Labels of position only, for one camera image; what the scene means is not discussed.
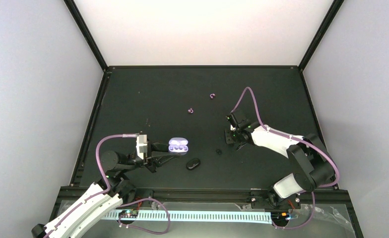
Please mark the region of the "lavender earbud charging case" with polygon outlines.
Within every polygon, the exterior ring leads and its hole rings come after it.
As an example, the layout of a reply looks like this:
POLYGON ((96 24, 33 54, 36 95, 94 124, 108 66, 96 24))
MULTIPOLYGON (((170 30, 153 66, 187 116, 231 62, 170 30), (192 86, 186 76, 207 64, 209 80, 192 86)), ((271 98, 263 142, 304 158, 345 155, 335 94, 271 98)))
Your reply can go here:
POLYGON ((168 142, 168 151, 173 154, 184 155, 189 151, 189 141, 182 137, 173 137, 168 142))

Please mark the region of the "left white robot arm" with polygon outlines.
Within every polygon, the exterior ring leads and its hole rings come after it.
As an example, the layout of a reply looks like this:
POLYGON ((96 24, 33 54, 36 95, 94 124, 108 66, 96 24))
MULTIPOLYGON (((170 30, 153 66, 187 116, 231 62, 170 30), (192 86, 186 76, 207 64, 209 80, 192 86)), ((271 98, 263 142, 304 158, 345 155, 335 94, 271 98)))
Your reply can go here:
POLYGON ((166 214, 167 225, 171 215, 158 200, 147 197, 137 200, 136 187, 126 177, 126 172, 147 168, 152 173, 158 167, 176 159, 189 150, 189 141, 173 137, 167 144, 152 143, 145 134, 114 134, 101 139, 95 149, 95 157, 101 180, 94 182, 71 206, 47 224, 37 224, 31 231, 35 238, 80 238, 105 215, 116 208, 138 205, 144 201, 158 204, 166 214), (117 155, 116 165, 108 167, 101 160, 100 148, 113 138, 136 140, 135 152, 121 157, 117 155))

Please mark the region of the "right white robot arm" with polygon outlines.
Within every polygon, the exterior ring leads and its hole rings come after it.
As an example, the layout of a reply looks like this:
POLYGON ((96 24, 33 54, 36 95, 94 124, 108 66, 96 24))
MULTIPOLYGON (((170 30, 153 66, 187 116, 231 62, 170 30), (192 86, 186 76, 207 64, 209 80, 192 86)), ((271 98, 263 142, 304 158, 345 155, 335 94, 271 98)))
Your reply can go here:
POLYGON ((337 169, 318 136, 286 134, 258 121, 247 119, 242 111, 227 115, 230 128, 224 131, 227 144, 241 149, 246 144, 263 147, 287 158, 291 172, 270 187, 266 199, 281 207, 290 196, 312 192, 336 176, 337 169))

